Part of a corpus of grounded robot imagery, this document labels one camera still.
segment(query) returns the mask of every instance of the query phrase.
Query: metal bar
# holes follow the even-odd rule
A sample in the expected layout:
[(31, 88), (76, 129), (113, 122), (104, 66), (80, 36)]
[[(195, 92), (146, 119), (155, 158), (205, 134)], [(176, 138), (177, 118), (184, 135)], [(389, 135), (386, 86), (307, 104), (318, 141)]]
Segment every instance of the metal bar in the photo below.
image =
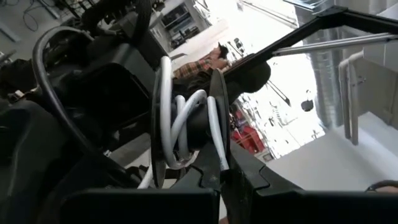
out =
[(285, 16), (279, 14), (278, 12), (273, 11), (272, 9), (268, 9), (266, 7), (259, 7), (251, 2), (243, 1), (243, 3), (248, 7), (253, 7), (254, 9), (260, 10), (261, 12), (268, 14), (271, 17), (274, 17), (276, 20), (279, 20), (280, 22), (284, 23), (290, 28), (296, 29), (298, 27), (295, 21), (287, 19)]
[(283, 38), (275, 41), (270, 46), (262, 49), (260, 52), (255, 55), (251, 55), (246, 57), (244, 60), (239, 62), (237, 66), (232, 67), (230, 70), (225, 73), (225, 81), (228, 83), (231, 80), (234, 80), (235, 76), (239, 76), (242, 73), (246, 73), (248, 70), (252, 69), (252, 67), (256, 67), (270, 58), (272, 58), (273, 52), (283, 48), (283, 47), (291, 47), (301, 40), (307, 38), (312, 35), (316, 31), (323, 29), (324, 23), (323, 19), (316, 17), (312, 21), (304, 24), (302, 27), (293, 30), (293, 32), (287, 34)]
[(43, 0), (37, 0), (37, 1), (45, 8), (45, 10), (47, 10), (47, 12), (49, 12), (51, 14), (51, 16), (54, 19), (60, 18), (60, 15), (52, 7), (50, 7), (46, 2), (44, 2)]
[(351, 139), (347, 75), (348, 75), (347, 66), (339, 66), (340, 99), (341, 99), (341, 110), (343, 111), (344, 134), (346, 139)]
[(21, 41), (21, 38), (2, 22), (0, 22), (0, 32), (6, 35), (14, 43), (18, 43)]
[(288, 105), (292, 106), (290, 103), (290, 99), (278, 88), (273, 84), (270, 80), (267, 82), (268, 86), (272, 88), (272, 90)]
[(352, 63), (348, 64), (349, 70), (349, 92), (351, 93), (351, 142), (354, 146), (359, 143), (359, 124), (358, 124), (358, 79)]
[(331, 49), (344, 49), (347, 47), (354, 46), (364, 46), (372, 44), (383, 44), (390, 41), (398, 40), (398, 35), (393, 34), (383, 34), (383, 35), (369, 35), (362, 38), (348, 38), (343, 40), (332, 40), (328, 42), (323, 42), (319, 44), (311, 44), (302, 47), (287, 47), (284, 49), (279, 49), (273, 53), (273, 56), (285, 56), (285, 55), (295, 55), (295, 54), (307, 54), (320, 50), (331, 50)]
[(343, 15), (343, 25), (372, 34), (388, 32), (398, 34), (398, 21), (381, 16), (347, 10)]
[(318, 4), (308, 4), (298, 0), (283, 0), (283, 1), (308, 11), (314, 11), (314, 9), (318, 7)]

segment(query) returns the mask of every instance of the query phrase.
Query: person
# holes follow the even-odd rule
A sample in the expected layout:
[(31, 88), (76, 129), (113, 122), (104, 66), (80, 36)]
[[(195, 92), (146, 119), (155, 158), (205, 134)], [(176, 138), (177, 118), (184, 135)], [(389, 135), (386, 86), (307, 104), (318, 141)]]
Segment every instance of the person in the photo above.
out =
[(218, 43), (210, 53), (197, 60), (196, 62), (186, 63), (174, 71), (174, 79), (187, 78), (209, 69), (224, 69), (228, 66), (227, 55), (229, 50), (224, 45)]

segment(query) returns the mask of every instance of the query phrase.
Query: black frame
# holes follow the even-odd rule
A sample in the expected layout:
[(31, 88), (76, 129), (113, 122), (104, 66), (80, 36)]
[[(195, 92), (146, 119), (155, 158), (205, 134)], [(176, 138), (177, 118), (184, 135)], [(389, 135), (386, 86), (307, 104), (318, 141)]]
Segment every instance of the black frame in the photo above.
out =
[(295, 29), (260, 52), (245, 58), (245, 60), (225, 73), (225, 80), (227, 83), (232, 81), (234, 77), (239, 76), (244, 71), (250, 70), (252, 67), (256, 67), (271, 59), (275, 56), (275, 51), (284, 47), (291, 47), (316, 31), (341, 26), (349, 26), (372, 34), (385, 32), (398, 34), (398, 22), (393, 19), (352, 11), (346, 7), (333, 6), (319, 13), (312, 21)]

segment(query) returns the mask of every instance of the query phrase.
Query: metal rod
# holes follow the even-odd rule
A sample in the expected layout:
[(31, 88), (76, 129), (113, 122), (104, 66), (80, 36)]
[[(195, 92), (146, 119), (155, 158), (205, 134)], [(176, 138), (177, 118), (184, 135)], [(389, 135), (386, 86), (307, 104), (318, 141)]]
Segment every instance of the metal rod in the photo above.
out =
[(60, 18), (60, 15), (52, 7), (50, 7), (46, 2), (44, 2), (43, 0), (37, 0), (37, 1), (45, 8), (45, 10), (47, 10), (47, 12), (49, 12), (51, 14), (51, 16), (54, 19)]
[(272, 88), (272, 90), (288, 105), (292, 106), (290, 103), (290, 99), (278, 88), (273, 84), (270, 80), (268, 80), (267, 85)]
[(339, 66), (341, 110), (343, 111), (344, 134), (351, 139), (351, 124), (349, 122), (348, 72), (347, 66)]
[(18, 43), (21, 41), (21, 38), (2, 22), (0, 22), (0, 32), (6, 35), (14, 43)]
[(317, 5), (307, 4), (304, 3), (303, 1), (298, 1), (298, 0), (283, 0), (283, 1), (311, 12), (317, 7)]
[(229, 83), (236, 76), (242, 73), (246, 73), (253, 67), (262, 65), (264, 62), (272, 58), (273, 52), (278, 51), (283, 47), (290, 47), (301, 40), (314, 34), (316, 31), (324, 29), (325, 23), (319, 17), (314, 18), (312, 21), (304, 24), (298, 29), (293, 30), (291, 33), (285, 35), (283, 38), (275, 41), (268, 47), (260, 50), (254, 55), (247, 56), (242, 62), (239, 62), (237, 66), (233, 66), (231, 69), (227, 70), (224, 74), (225, 82)]
[(285, 56), (285, 55), (295, 55), (295, 54), (306, 54), (312, 53), (322, 50), (331, 50), (331, 49), (344, 49), (347, 47), (354, 47), (354, 46), (364, 46), (364, 45), (371, 45), (371, 44), (383, 44), (388, 43), (390, 41), (398, 40), (398, 35), (393, 34), (376, 34), (376, 35), (367, 35), (362, 38), (348, 38), (343, 40), (332, 40), (328, 42), (318, 43), (318, 44), (311, 44), (309, 46), (302, 46), (302, 47), (286, 47), (283, 49), (279, 49), (275, 51), (273, 54), (274, 56)]
[(351, 93), (351, 142), (354, 146), (359, 143), (359, 124), (358, 124), (358, 79), (352, 63), (348, 64), (349, 70), (349, 92)]

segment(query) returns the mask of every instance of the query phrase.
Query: white cable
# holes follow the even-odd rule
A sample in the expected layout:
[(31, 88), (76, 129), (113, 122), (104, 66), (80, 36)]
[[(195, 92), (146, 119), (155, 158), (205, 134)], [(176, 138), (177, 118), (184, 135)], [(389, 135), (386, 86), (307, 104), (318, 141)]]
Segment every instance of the white cable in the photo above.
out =
[[(187, 127), (186, 121), (190, 113), (197, 107), (197, 104), (205, 101), (207, 94), (205, 90), (198, 90), (185, 102), (183, 96), (177, 96), (175, 98), (177, 102), (177, 117), (171, 125), (171, 97), (172, 97), (172, 62), (168, 57), (162, 57), (161, 60), (162, 67), (162, 80), (160, 85), (160, 136), (162, 140), (163, 153), (167, 165), (171, 169), (181, 169), (184, 168), (192, 159), (192, 153), (190, 153), (187, 143)], [(215, 118), (218, 123), (218, 113), (216, 107), (208, 111), (209, 114)], [(210, 126), (216, 130), (215, 122), (210, 123)], [(219, 142), (221, 140), (221, 145), (216, 146), (218, 151), (224, 152), (224, 146), (222, 144), (222, 137), (220, 131), (220, 125), (218, 125), (218, 132), (213, 134), (213, 140)], [(179, 160), (175, 157), (174, 145), (178, 140)], [(220, 154), (220, 160), (222, 161), (222, 166), (228, 167), (226, 162), (225, 153)]]
[(228, 170), (229, 165), (225, 157), (224, 142), (223, 142), (223, 137), (221, 135), (220, 122), (218, 121), (216, 99), (214, 99), (214, 97), (209, 96), (207, 98), (207, 107), (209, 114), (211, 137), (213, 137), (214, 145), (216, 146), (218, 156), (220, 157), (221, 170)]
[(138, 185), (137, 189), (147, 189), (150, 185), (151, 180), (154, 178), (154, 172), (152, 170), (152, 163), (150, 163), (148, 167), (148, 171), (146, 172), (144, 178), (141, 183)]

